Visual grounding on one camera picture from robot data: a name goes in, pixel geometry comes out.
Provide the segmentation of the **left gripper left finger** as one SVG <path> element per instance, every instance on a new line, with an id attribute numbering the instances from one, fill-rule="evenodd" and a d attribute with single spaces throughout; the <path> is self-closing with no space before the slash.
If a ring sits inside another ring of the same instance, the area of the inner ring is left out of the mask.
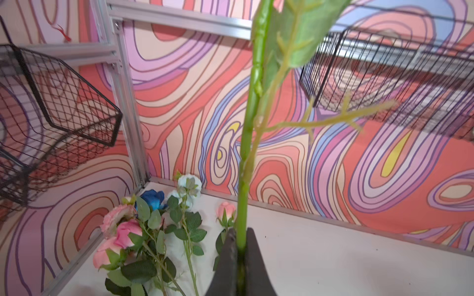
<path id="1" fill-rule="evenodd" d="M 236 296 L 238 279 L 238 249 L 236 231 L 230 229 L 226 235 L 217 270 L 205 296 Z"/>

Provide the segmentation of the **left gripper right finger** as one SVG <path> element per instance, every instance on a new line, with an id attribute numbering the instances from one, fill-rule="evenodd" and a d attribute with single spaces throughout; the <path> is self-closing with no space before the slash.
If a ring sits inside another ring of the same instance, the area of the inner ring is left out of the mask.
<path id="1" fill-rule="evenodd" d="M 277 296 L 270 281 L 253 228 L 246 232 L 245 295 Z"/>

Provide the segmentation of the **cream peach rose stem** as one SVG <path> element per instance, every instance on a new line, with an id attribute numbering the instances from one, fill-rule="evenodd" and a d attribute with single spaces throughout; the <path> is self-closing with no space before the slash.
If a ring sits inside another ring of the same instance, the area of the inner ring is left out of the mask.
<path id="1" fill-rule="evenodd" d="M 288 73 L 302 67 L 313 57 L 330 28 L 339 19 L 350 1 L 284 1 L 278 10 L 273 1 L 261 1 L 252 21 L 250 41 L 253 61 L 249 94 L 241 137 L 239 164 L 237 222 L 237 295 L 246 292 L 250 274 L 247 249 L 248 197 L 254 174 L 257 151 L 265 133 L 283 128 L 301 128 L 313 132 L 317 127 L 345 123 L 356 130 L 355 122 L 393 106 L 384 102 L 356 111 L 349 110 L 349 96 L 343 99 L 341 113 L 328 120 L 309 121 L 308 110 L 299 122 L 281 122 L 269 126 L 277 91 Z"/>

